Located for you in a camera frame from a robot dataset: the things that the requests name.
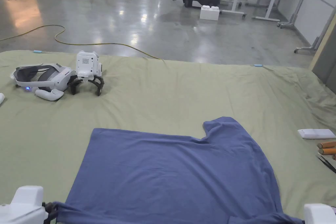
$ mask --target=concrete floor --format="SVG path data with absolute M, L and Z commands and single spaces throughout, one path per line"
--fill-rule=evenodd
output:
M 199 9 L 184 8 L 181 0 L 0 0 L 0 39 L 37 26 L 59 24 L 67 28 L 59 39 L 68 43 L 124 43 L 170 60 L 308 67 L 312 55 L 293 53 L 297 46 L 304 45 L 295 31 L 251 19 L 253 8 L 242 9 L 248 13 L 245 20 L 240 15 L 222 14 L 215 22 L 200 20 Z M 60 44 L 54 40 L 60 31 L 58 27 L 47 27 L 2 41 L 0 51 L 85 50 L 145 56 L 120 45 Z

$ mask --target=blue t-shirt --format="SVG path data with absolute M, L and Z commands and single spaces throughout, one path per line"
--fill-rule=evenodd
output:
M 204 129 L 202 139 L 94 129 L 58 221 L 302 223 L 283 213 L 272 167 L 237 121 Z

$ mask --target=wooden brush handle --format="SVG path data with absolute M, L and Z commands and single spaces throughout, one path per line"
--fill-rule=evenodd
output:
M 317 144 L 317 147 L 320 149 L 330 148 L 330 147 L 335 147 L 335 146 L 336 146 L 336 142 L 324 142 L 324 143 Z
M 319 153 L 323 155 L 333 155 L 336 154 L 336 148 L 319 149 Z

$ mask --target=green bedsheet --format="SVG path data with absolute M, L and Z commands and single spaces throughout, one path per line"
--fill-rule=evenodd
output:
M 0 53 L 0 199 L 41 185 L 45 201 L 65 201 L 95 127 L 204 136 L 202 123 L 235 118 L 261 146 L 279 184 L 284 212 L 303 218 L 305 203 L 336 205 L 336 174 L 298 129 L 336 132 L 336 95 L 300 68 L 211 65 L 101 56 L 104 88 L 93 84 L 50 102 L 15 88 L 19 65 L 75 67 L 75 54 Z

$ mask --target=yellow cable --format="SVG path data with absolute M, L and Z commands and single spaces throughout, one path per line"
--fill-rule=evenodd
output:
M 25 32 L 25 33 L 18 34 L 18 35 L 13 36 L 13 37 L 9 37 L 9 38 L 5 38 L 5 39 L 1 39 L 0 42 L 1 42 L 1 41 L 4 41 L 4 40 L 8 40 L 8 39 L 12 39 L 12 38 L 16 38 L 16 37 L 19 37 L 19 36 L 23 36 L 23 35 L 25 35 L 25 34 L 31 32 L 31 31 L 34 31 L 34 30 L 37 30 L 37 29 L 39 29 L 39 28 L 41 28 L 41 27 L 46 27 L 46 26 L 58 26 L 58 27 L 62 27 L 62 28 L 63 28 L 63 31 L 61 31 L 61 32 L 59 32 L 59 33 L 57 33 L 57 34 L 55 35 L 55 40 L 56 40 L 57 42 L 59 42 L 59 43 L 65 44 L 65 45 L 73 45 L 73 46 L 122 45 L 122 46 L 130 47 L 130 48 L 132 48 L 132 49 L 134 49 L 134 50 L 137 50 L 138 52 L 141 52 L 141 53 L 143 53 L 143 54 L 145 54 L 145 55 L 147 55 L 147 56 L 150 56 L 150 57 L 152 57 L 152 58 L 160 59 L 160 58 L 157 58 L 157 57 L 155 57 L 155 56 L 152 56 L 152 55 L 150 55 L 150 54 L 148 54 L 148 53 L 145 53 L 145 52 L 143 52 L 143 51 L 141 51 L 141 50 L 139 50 L 139 49 L 137 49 L 137 48 L 135 48 L 135 47 L 133 47 L 133 46 L 130 46 L 130 45 L 127 45 L 127 44 L 122 44 L 122 43 L 73 44 L 73 43 L 67 43 L 67 42 L 59 41 L 56 37 L 57 37 L 59 34 L 61 34 L 61 33 L 63 33 L 63 32 L 65 31 L 65 27 L 64 27 L 64 26 L 61 26 L 61 25 L 43 25 L 43 26 L 39 26 L 39 27 L 34 28 L 34 29 L 32 29 L 32 30 L 30 30 L 30 31 L 27 31 L 27 32 Z

